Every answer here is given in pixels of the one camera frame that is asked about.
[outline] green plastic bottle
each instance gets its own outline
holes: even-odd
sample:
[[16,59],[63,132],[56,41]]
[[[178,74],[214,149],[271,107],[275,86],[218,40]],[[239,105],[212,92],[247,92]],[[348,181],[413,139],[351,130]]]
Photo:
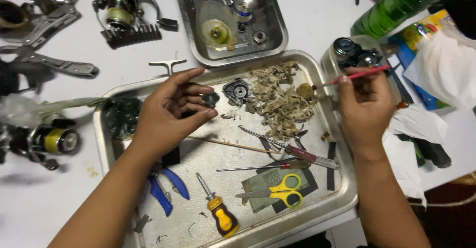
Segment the green plastic bottle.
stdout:
[[439,0],[381,0],[354,23],[350,34],[367,34],[378,39],[437,1]]

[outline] pink paintbrush handle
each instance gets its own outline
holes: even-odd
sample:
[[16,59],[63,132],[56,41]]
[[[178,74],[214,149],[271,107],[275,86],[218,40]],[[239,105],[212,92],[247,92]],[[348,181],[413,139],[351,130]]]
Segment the pink paintbrush handle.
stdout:
[[[369,69],[369,70],[366,70],[366,71],[362,71],[362,72],[359,72],[359,73],[349,75],[348,77],[349,77],[349,79],[352,80],[352,79],[359,78],[359,77],[362,77],[362,76],[365,76],[365,75],[368,75],[368,74],[372,74],[372,73],[375,73],[375,72],[379,72],[379,71],[382,71],[382,70],[385,70],[385,69],[388,69],[388,68],[389,68],[388,65],[375,67],[375,68],[372,68],[372,69]],[[338,80],[339,80],[339,78],[333,80],[331,83],[336,84]]]

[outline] white paper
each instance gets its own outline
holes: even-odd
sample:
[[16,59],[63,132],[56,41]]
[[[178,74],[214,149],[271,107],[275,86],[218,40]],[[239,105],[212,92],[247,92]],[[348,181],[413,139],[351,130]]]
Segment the white paper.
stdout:
[[443,144],[448,125],[440,116],[427,111],[423,105],[411,104],[408,108],[395,112],[388,129],[392,134],[405,134],[431,143]]
[[387,154],[393,174],[407,197],[422,199],[426,208],[426,198],[420,184],[415,147],[412,142],[401,141],[398,136],[385,131],[382,137],[385,153]]
[[476,41],[445,25],[419,51],[403,76],[456,108],[476,105]]

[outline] white table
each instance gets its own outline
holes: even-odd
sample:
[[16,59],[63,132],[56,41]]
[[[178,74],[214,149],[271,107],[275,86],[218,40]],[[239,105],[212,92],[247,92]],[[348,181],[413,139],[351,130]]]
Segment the white table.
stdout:
[[[9,1],[20,5],[26,0]],[[101,70],[99,76],[84,80],[58,74],[43,86],[40,95],[34,96],[38,102],[102,96],[114,87],[166,73],[164,68],[148,66],[152,61],[175,57],[187,59],[187,63],[174,67],[176,71],[199,66],[188,47],[177,0],[157,1],[163,17],[179,20],[179,32],[161,30],[161,41],[117,50],[111,50],[99,34],[101,27],[92,9],[92,1],[79,0],[75,7],[82,18],[60,31],[38,53],[58,59],[91,62]],[[289,32],[287,49],[306,51],[317,60],[334,39],[348,36],[353,22],[373,4],[370,0],[361,0],[358,7],[354,0],[278,0],[278,3]],[[155,11],[147,7],[145,12],[147,20],[153,20]],[[420,14],[412,20],[423,16],[425,14]],[[91,122],[92,109],[82,107],[66,113],[83,124],[79,129],[83,143],[79,154],[59,157],[59,162],[64,165],[61,170],[50,172],[12,154],[0,166],[0,247],[45,247],[101,180]],[[420,169],[425,190],[476,169],[476,117],[473,112],[453,111],[443,118],[449,124],[443,147],[453,165],[447,169]],[[356,217],[355,210],[348,211],[271,247],[296,242]]]

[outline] wooden skewer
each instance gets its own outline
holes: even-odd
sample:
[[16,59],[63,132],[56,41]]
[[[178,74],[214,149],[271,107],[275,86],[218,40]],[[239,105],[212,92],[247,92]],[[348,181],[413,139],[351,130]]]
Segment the wooden skewer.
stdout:
[[206,141],[206,142],[212,142],[212,143],[217,143],[217,144],[222,144],[222,145],[227,145],[227,146],[232,146],[232,147],[237,147],[237,148],[246,148],[254,151],[259,151],[259,152],[269,152],[269,153],[274,153],[274,154],[281,154],[279,152],[273,151],[273,150],[265,150],[265,149],[260,149],[260,148],[252,148],[252,147],[247,147],[247,146],[242,146],[242,145],[237,145],[237,144],[232,144],[232,143],[227,143],[227,142],[222,142],[222,141],[216,141],[212,139],[207,139],[207,138],[202,138],[202,137],[196,137],[196,136],[187,136],[188,138],[196,139],[196,140],[201,140],[201,141]]

